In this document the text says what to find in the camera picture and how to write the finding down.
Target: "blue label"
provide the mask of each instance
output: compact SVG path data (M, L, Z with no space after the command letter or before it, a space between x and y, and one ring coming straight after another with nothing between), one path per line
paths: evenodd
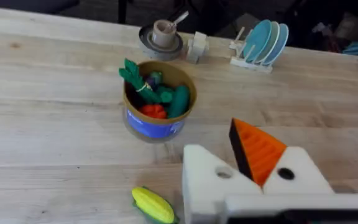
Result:
M127 110L127 121L137 132L150 138L168 137L179 131L185 123L184 121L178 121L173 124L150 124L135 117L129 110Z

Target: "small cup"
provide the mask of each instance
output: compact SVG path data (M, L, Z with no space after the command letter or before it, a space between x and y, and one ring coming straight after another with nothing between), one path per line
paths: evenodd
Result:
M161 19L154 22L152 40L155 45L168 48L172 46L176 32L177 28L171 21Z

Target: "spoon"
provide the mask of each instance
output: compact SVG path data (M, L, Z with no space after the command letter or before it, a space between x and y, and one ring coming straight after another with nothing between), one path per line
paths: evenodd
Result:
M171 24L169 24L165 29L164 32L171 32L174 27L178 25L179 22L186 19L186 17L189 15L189 11L184 12L182 15L180 15L175 21L173 21Z

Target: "plate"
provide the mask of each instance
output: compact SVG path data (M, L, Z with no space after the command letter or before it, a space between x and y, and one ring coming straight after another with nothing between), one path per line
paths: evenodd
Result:
M277 43L279 34L280 34L280 25L278 24L278 22L272 22L272 33L270 35L270 38L268 39L265 48L256 58L255 62L262 62L267 58L267 56L270 55L274 46Z
M264 65L268 65L274 62L274 60L281 54L285 47L285 44L287 43L288 34L288 26L285 24L280 24L280 34L278 35L277 43L274 46L272 52L267 56Z
M254 45L255 48L252 50L251 54L248 56L247 62L253 61L257 58L261 51L265 48L267 41L270 38L270 33L272 32L272 23L270 20L265 19L258 23L252 32L246 38L247 45L242 51L244 58L247 56L249 50Z

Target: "yellow corn toy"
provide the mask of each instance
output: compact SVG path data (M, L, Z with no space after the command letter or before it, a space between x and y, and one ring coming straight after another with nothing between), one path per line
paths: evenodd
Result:
M161 196L146 187L132 189L134 206L154 223L178 223L178 218L172 206Z

